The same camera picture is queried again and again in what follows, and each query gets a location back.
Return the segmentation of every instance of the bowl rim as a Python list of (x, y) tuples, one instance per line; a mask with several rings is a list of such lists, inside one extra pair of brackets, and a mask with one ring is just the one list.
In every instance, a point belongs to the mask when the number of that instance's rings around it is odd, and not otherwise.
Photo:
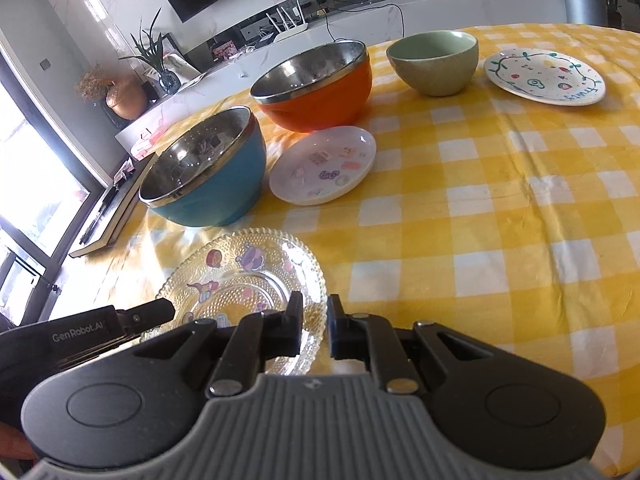
[[(451, 33), (451, 32), (456, 32), (459, 34), (463, 34), (464, 36), (468, 36), (470, 38), (473, 38), (474, 40), (474, 44), (471, 45), (469, 48), (466, 48), (465, 50), (461, 50), (460, 52), (455, 52), (453, 54), (447, 54), (446, 56), (437, 56), (437, 57), (423, 57), (421, 59), (407, 59), (405, 57), (398, 57), (398, 56), (394, 56), (393, 54), (390, 54), (389, 51), (398, 43), (400, 43), (402, 40), (408, 40), (409, 38), (413, 38), (414, 36), (428, 36), (430, 34), (434, 34), (436, 32), (446, 32), (446, 33)], [(453, 57), (453, 56), (459, 56), (460, 54), (466, 54), (467, 52), (469, 52), (470, 50), (473, 50), (474, 48), (479, 46), (479, 41), (478, 38), (476, 38), (473, 34), (469, 34), (468, 32), (465, 32), (464, 30), (430, 30), (428, 32), (418, 32), (417, 34), (412, 34), (410, 36), (407, 36), (406, 38), (401, 38), (400, 40), (397, 40), (395, 42), (393, 42), (391, 45), (389, 45), (386, 48), (386, 56), (389, 59), (393, 59), (393, 60), (397, 60), (397, 61), (402, 61), (402, 62), (425, 62), (425, 61), (431, 61), (431, 60), (437, 60), (437, 59), (447, 59), (449, 57)]]
[[(324, 48), (328, 45), (332, 45), (335, 43), (357, 43), (360, 45), (362, 51), (358, 54), (358, 56), (353, 59), (352, 61), (348, 62), (344, 67), (342, 67), (340, 70), (338, 70), (337, 72), (334, 72), (332, 74), (329, 74), (327, 76), (321, 77), (320, 79), (313, 81), (309, 84), (306, 84), (300, 88), (296, 88), (295, 90), (291, 91), (291, 90), (285, 90), (284, 92), (278, 92), (276, 94), (270, 94), (270, 95), (265, 95), (265, 96), (256, 96), (254, 95), (254, 89), (255, 86), (262, 81), (266, 76), (268, 76), (271, 72), (273, 72), (274, 70), (276, 70), (277, 68), (281, 67), (283, 64), (285, 64), (288, 61), (291, 61), (292, 59), (296, 59), (299, 56), (302, 56), (303, 54), (306, 54), (308, 52), (313, 52), (315, 50), (320, 50), (321, 48)], [(308, 50), (305, 50), (303, 52), (300, 52), (299, 54), (296, 54), (295, 56), (291, 56), (288, 59), (284, 60), (283, 62), (278, 63), (276, 66), (274, 66), (273, 68), (269, 69), (267, 72), (265, 72), (264, 74), (262, 74), (256, 81), (255, 83), (251, 86), (251, 90), (250, 90), (250, 94), (251, 97), (253, 97), (256, 102), (258, 104), (261, 105), (268, 105), (268, 104), (275, 104), (275, 103), (281, 103), (284, 101), (288, 101), (290, 99), (295, 99), (296, 97), (300, 97), (303, 96), (305, 94), (309, 94), (311, 92), (313, 92), (314, 90), (318, 90), (324, 86), (328, 86), (331, 83), (338, 81), (338, 79), (343, 78), (344, 76), (346, 76), (348, 73), (353, 72), (354, 70), (357, 69), (357, 67), (359, 67), (362, 63), (366, 62), (369, 60), (369, 51), (367, 50), (367, 46), (358, 40), (337, 40), (337, 41), (332, 41), (331, 43), (324, 43), (322, 45), (318, 45), (315, 46), (313, 48), (310, 48)]]
[[(191, 130), (196, 128), (199, 124), (212, 119), (218, 115), (223, 113), (227, 113), (231, 110), (247, 110), (249, 112), (249, 117), (245, 126), (242, 128), (240, 133), (236, 136), (236, 138), (229, 144), (228, 148), (211, 164), (209, 164), (204, 170), (200, 173), (195, 174), (189, 180), (187, 180), (181, 186), (172, 189), (171, 191), (165, 193), (164, 195), (157, 196), (155, 198), (144, 198), (143, 189), (145, 187), (146, 180), (150, 178), (154, 166), (158, 164), (158, 162), (162, 159), (162, 156), (169, 152), (170, 148), (177, 144), (185, 135), (187, 135)], [(260, 128), (260, 123), (258, 123), (258, 119), (255, 117), (251, 108), (248, 106), (232, 106), (230, 108), (226, 108), (225, 110), (220, 110), (219, 112), (207, 117), (199, 121), (197, 124), (194, 124), (191, 128), (189, 128), (186, 132), (184, 132), (180, 137), (174, 140), (169, 146), (167, 146), (164, 151), (156, 158), (155, 162), (149, 169), (148, 173), (145, 175), (145, 179), (142, 181), (140, 185), (140, 189), (138, 190), (138, 196), (140, 197), (140, 202), (145, 203), (150, 208), (162, 207), (164, 205), (171, 204), (176, 202), (179, 198), (189, 194), (191, 191), (196, 189), (198, 186), (209, 180), (213, 175), (215, 175), (219, 170), (221, 170), (226, 163), (244, 146), (245, 142), (247, 142), (248, 138), (254, 132), (255, 128)]]

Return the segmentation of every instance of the blue bowl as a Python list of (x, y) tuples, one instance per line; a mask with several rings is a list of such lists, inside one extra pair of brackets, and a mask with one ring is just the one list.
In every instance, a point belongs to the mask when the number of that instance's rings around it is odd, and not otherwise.
[(249, 108), (229, 108), (169, 146), (140, 186), (140, 200), (177, 224), (223, 226), (260, 196), (266, 168), (260, 124)]

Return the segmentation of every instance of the gray rubber grip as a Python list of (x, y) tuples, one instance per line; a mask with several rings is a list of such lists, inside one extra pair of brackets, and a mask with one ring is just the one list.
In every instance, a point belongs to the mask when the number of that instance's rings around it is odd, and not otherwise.
[(149, 462), (109, 472), (41, 461), (27, 480), (602, 480), (587, 460), (553, 471), (486, 465), (452, 446), (417, 397), (366, 374), (259, 376), (210, 400), (190, 433)]

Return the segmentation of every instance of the orange bowl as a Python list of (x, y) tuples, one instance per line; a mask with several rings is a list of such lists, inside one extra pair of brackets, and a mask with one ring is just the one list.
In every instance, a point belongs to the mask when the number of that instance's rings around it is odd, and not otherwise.
[(251, 95), (271, 120), (294, 132), (351, 124), (371, 92), (371, 63), (359, 41), (312, 48), (269, 70)]

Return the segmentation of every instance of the green ceramic bowl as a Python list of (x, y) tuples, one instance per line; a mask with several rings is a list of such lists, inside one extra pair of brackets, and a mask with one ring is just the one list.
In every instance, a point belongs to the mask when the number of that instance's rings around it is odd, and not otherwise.
[(418, 92), (444, 97), (460, 92), (474, 76), (478, 40), (456, 30), (435, 30), (396, 41), (386, 50), (400, 79)]

